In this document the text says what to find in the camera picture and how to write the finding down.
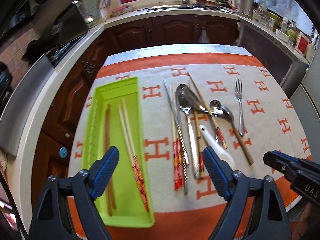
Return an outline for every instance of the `orange stripe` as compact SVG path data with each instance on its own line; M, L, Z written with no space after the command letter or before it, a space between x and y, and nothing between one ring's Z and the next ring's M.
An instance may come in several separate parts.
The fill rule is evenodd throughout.
M284 176L276 180L276 185L284 200L284 206L288 206L298 197L298 194L289 188L290 182ZM248 198L236 238L245 232L252 203L253 197ZM68 205L76 232L80 236L85 236L73 198L68 198ZM114 240L205 240L217 225L225 206L226 204L221 204L191 211L155 213L156 222L151 228L107 227L107 229Z
M114 63L102 67L96 78L113 76L141 69L190 64L236 64L265 68L262 63L253 56L230 53L186 53L143 57Z

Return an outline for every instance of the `green basket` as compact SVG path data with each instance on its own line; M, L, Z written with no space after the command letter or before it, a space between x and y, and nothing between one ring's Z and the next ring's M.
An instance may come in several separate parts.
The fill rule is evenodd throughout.
M118 105L121 104L122 98L125 98L128 109L133 142L145 182L149 213L143 205L121 130ZM108 226L150 228L155 223L144 157L139 99L136 77L97 87L92 96L84 135L82 169L89 169L94 161L102 158L104 154L105 112L108 106L110 107L110 145L116 146L119 150L119 163L112 175L116 200L113 215L108 214L105 193L95 201L103 222Z

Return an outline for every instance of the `black cable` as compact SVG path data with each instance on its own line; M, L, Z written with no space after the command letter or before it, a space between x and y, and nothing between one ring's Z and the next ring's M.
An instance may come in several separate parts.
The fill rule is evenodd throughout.
M4 179L4 177L3 177L1 172L0 172L0 183L1 183L5 193L7 194L7 197L9 199L9 202L10 202L10 205L11 205L12 210L14 212L14 215L16 216L17 225L20 228L23 237L25 238L25 240L27 240L28 239L28 233L27 233L27 231L26 231L26 229L25 229L25 227L24 227L24 225L22 223L21 217L19 215L16 203L14 202L14 199L13 199L13 196L12 196L11 191L9 189L9 186L8 186L7 182L5 181L5 179Z

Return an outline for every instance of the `white bowl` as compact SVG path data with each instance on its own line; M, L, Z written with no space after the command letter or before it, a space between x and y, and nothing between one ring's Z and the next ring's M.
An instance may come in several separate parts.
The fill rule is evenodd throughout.
M281 39L281 41L288 42L289 36L285 33L283 33L281 30L276 29L276 36Z

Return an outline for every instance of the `backsplash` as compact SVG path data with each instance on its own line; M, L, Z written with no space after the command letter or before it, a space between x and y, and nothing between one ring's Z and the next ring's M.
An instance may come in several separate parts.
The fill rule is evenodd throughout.
M9 68L12 75L11 87L13 89L17 87L30 68L27 62L21 60L21 57L26 52L30 41L38 38L36 30L30 23L18 30L0 46L0 61L5 63Z

